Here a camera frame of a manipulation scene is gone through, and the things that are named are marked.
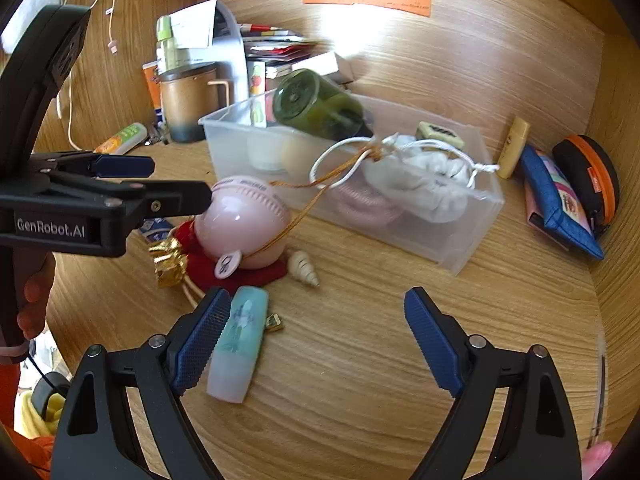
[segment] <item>mug handle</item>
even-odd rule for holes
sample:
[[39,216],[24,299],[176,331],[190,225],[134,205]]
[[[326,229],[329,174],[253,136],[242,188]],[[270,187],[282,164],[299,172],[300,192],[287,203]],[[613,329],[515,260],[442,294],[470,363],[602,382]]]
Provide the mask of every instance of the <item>mug handle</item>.
[[217,86],[217,85],[225,86],[226,104],[223,106],[223,108],[226,108],[231,104],[231,102],[229,102],[229,81],[225,79],[213,79],[212,81],[207,81],[207,86]]

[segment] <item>wooden desk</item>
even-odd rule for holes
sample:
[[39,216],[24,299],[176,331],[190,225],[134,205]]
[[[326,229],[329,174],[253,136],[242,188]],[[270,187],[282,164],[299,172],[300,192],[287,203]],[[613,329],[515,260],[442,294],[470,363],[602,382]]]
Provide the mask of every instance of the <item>wooden desk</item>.
[[[154,146],[157,178],[214,182],[206,144]],[[596,399],[598,303],[584,261],[524,222],[522,186],[503,183],[506,205],[457,276],[413,254],[305,219],[290,245],[307,250],[318,289],[285,277],[267,287],[286,328],[267,334],[242,405],[184,396],[204,445],[228,480],[405,480],[451,406],[404,320],[402,297],[421,285],[468,333],[496,346],[547,346],[567,390],[584,447]],[[117,260],[58,256],[48,321],[75,369],[84,350],[140,345],[190,306],[179,288],[159,290],[141,237]],[[470,471],[484,467],[506,395],[499,393]],[[133,400],[142,446],[161,462]]]

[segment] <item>green bottle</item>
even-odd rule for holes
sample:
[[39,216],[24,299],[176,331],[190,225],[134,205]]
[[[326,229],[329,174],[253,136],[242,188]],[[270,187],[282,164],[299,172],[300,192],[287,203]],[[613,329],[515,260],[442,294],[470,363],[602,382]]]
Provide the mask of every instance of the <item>green bottle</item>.
[[178,68],[178,47],[171,30],[171,17],[160,16],[156,22],[156,55],[158,57],[158,73]]
[[329,140],[372,137],[362,104],[332,81],[303,68],[286,76],[273,99],[279,123]]

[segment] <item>blue gripper pad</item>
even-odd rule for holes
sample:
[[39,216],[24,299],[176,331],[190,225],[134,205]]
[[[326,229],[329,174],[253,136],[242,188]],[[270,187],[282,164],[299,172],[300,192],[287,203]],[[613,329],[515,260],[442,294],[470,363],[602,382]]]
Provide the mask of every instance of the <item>blue gripper pad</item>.
[[438,386],[452,397],[459,396],[464,382],[458,354],[414,289],[404,295],[404,316]]
[[230,310],[229,293],[223,288],[212,288],[196,310],[182,316],[171,330],[167,366],[175,395],[182,396],[198,384],[229,319]]
[[99,178],[146,178],[155,170],[150,156],[101,155],[91,164],[91,171]]

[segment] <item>black cable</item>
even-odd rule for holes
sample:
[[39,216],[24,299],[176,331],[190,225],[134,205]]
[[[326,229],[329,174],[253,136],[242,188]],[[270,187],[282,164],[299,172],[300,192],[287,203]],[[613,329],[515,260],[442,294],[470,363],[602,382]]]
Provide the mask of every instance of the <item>black cable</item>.
[[35,366],[35,367],[36,367],[36,370],[37,370],[37,371],[39,371],[39,373],[40,373],[40,375],[42,376],[42,378],[44,379],[44,381],[45,381],[49,386],[51,386],[51,389],[52,389],[54,392],[56,392],[56,393],[60,394],[62,397],[64,397],[64,396],[65,396],[65,394],[64,394],[64,393],[62,393],[62,391],[61,391],[57,386],[54,386],[54,384],[53,384],[51,381],[49,381],[49,378],[48,378],[45,374],[43,374],[43,373],[42,373],[42,370],[40,370],[40,367],[36,364],[36,361],[34,361],[33,357],[31,357],[31,354],[27,354],[27,357],[29,358],[29,361],[31,361],[31,364],[32,364],[33,366]]

